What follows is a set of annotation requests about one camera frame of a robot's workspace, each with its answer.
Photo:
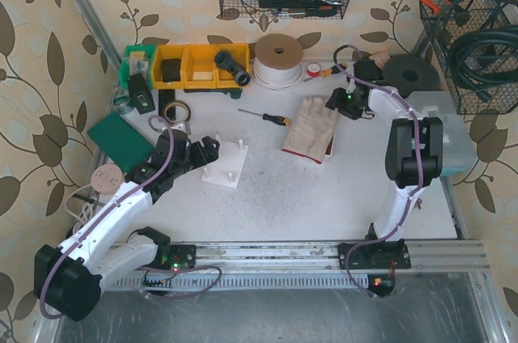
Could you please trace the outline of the white peg base plate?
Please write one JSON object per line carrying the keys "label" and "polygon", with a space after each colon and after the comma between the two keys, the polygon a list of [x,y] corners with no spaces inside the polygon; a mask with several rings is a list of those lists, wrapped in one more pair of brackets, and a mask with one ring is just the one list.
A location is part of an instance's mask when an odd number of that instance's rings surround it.
{"label": "white peg base plate", "polygon": [[222,140],[215,134],[219,142],[219,158],[202,169],[201,181],[207,184],[236,189],[242,176],[249,146],[239,138],[237,142]]}

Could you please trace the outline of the beige work glove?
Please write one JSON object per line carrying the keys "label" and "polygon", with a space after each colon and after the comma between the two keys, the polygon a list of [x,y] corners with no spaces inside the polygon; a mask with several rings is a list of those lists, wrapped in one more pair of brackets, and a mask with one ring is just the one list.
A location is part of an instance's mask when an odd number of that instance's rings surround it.
{"label": "beige work glove", "polygon": [[322,164],[335,134],[339,112],[321,97],[305,98],[282,146],[282,151]]}

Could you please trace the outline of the white spring tray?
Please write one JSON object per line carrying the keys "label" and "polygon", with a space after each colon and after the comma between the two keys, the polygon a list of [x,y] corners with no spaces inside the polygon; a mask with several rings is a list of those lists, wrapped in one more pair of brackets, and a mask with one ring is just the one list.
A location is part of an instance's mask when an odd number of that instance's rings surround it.
{"label": "white spring tray", "polygon": [[329,141],[329,144],[326,147],[326,151],[325,151],[325,155],[324,155],[324,158],[322,160],[322,163],[327,163],[330,160],[330,158],[331,158],[331,156],[333,154],[335,136],[336,136],[336,134],[334,134],[332,136],[332,138]]}

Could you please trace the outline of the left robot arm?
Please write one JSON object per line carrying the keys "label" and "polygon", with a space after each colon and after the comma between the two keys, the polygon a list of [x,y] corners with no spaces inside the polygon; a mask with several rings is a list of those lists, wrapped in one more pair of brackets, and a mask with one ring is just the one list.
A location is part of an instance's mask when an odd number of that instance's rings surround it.
{"label": "left robot arm", "polygon": [[58,246],[41,247],[34,261],[33,292],[42,316],[84,319],[113,283],[135,269],[174,275],[194,271],[193,264],[173,256],[170,237],[152,227],[137,229],[119,247],[114,243],[176,179],[215,162],[219,147],[212,137],[192,142],[187,133],[166,129],[149,157],[131,168],[97,214]]}

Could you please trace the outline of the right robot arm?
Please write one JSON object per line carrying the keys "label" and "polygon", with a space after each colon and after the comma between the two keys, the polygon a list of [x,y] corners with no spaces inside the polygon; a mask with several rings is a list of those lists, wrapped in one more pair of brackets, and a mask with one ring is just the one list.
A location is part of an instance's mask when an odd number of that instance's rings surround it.
{"label": "right robot arm", "polygon": [[333,52],[336,69],[367,90],[367,108],[390,123],[384,157],[391,181],[378,218],[363,241],[338,245],[340,269],[408,269],[410,261],[404,235],[407,217],[420,195],[441,175],[443,167],[443,122],[424,116],[403,99],[398,90],[381,86],[348,72],[338,63],[338,53],[357,48],[343,45]]}

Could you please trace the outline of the red white tape roll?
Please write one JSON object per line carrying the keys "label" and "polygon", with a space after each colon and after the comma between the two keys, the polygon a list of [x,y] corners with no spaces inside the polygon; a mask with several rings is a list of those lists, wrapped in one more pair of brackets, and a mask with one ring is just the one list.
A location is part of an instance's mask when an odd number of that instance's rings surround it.
{"label": "red white tape roll", "polygon": [[307,75],[310,78],[314,78],[320,75],[321,66],[316,62],[311,62],[307,65]]}

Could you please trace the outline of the brown tape roll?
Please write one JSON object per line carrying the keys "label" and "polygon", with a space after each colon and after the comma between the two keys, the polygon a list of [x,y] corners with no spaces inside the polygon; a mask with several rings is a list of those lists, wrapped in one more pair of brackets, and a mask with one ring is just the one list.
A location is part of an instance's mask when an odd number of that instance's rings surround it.
{"label": "brown tape roll", "polygon": [[169,125],[174,126],[180,123],[190,122],[192,111],[186,102],[172,100],[163,106],[162,116]]}

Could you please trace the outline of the black orange screwdriver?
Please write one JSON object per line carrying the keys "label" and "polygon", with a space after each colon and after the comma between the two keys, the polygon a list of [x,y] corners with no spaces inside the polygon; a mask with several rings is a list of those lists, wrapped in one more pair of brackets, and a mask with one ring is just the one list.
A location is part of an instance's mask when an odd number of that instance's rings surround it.
{"label": "black orange screwdriver", "polygon": [[260,114],[257,112],[251,112],[248,110],[244,110],[241,108],[238,109],[238,112],[244,112],[244,113],[247,113],[250,115],[259,116],[263,121],[269,121],[271,123],[274,123],[274,124],[280,125],[280,126],[284,126],[284,127],[289,126],[291,123],[291,121],[288,118],[285,118],[284,116],[275,116],[275,115],[270,115],[268,113]]}

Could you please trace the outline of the black battery charger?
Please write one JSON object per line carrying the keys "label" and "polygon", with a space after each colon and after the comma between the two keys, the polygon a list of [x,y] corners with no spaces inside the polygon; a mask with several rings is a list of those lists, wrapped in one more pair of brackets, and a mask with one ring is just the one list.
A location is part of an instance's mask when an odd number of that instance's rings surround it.
{"label": "black battery charger", "polygon": [[155,110],[151,89],[141,74],[130,75],[127,85],[130,100],[139,114],[142,115]]}

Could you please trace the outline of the round beige power socket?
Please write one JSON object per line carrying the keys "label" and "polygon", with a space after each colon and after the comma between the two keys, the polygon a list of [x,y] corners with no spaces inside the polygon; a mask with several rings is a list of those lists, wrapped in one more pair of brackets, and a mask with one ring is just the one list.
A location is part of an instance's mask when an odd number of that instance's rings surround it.
{"label": "round beige power socket", "polygon": [[94,170],[90,185],[101,195],[113,195],[123,180],[122,170],[115,163],[106,163]]}

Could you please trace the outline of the black box in bin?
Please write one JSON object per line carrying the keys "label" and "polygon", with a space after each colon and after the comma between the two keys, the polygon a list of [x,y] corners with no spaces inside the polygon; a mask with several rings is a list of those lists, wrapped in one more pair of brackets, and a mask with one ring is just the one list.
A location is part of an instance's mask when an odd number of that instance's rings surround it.
{"label": "black box in bin", "polygon": [[165,83],[179,82],[181,80],[180,68],[181,59],[179,58],[162,60],[160,69],[163,81]]}

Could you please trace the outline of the yellow triple bin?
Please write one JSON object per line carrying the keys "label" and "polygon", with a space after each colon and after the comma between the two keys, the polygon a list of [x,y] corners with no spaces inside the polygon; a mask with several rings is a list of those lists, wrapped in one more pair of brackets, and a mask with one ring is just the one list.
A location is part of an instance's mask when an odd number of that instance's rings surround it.
{"label": "yellow triple bin", "polygon": [[[234,78],[214,63],[219,51],[228,51],[250,73],[250,48],[238,44],[166,44],[156,47],[151,67],[151,81],[159,90],[242,90]],[[181,59],[181,80],[165,83],[162,79],[161,62],[165,59]]]}

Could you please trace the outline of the black pipe fitting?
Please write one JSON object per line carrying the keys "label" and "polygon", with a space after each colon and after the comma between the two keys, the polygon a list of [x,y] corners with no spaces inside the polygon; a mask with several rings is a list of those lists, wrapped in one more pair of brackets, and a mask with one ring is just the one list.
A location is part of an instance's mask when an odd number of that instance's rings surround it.
{"label": "black pipe fitting", "polygon": [[231,74],[239,87],[245,87],[250,83],[250,73],[233,58],[230,52],[223,50],[217,52],[214,56],[214,63],[219,69]]}

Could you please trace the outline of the clear teal storage box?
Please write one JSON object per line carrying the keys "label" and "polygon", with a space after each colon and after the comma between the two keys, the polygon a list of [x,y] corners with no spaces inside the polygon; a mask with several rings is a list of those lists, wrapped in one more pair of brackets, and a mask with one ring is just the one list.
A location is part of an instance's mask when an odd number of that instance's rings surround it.
{"label": "clear teal storage box", "polygon": [[414,91],[406,100],[424,116],[438,117],[443,122],[441,176],[468,171],[476,163],[477,156],[467,125],[456,113],[450,94],[446,91]]}

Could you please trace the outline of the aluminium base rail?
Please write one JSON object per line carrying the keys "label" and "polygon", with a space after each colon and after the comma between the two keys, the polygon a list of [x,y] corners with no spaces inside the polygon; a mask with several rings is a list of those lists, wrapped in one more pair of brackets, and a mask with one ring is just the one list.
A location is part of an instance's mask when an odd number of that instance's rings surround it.
{"label": "aluminium base rail", "polygon": [[[395,274],[485,273],[490,271],[485,249],[476,240],[409,240],[405,260],[410,267]],[[360,268],[345,259],[338,242],[199,243],[197,272],[133,271],[116,281],[112,290],[195,292],[212,290],[350,289],[355,279],[361,286],[376,275],[389,274],[389,267]]]}

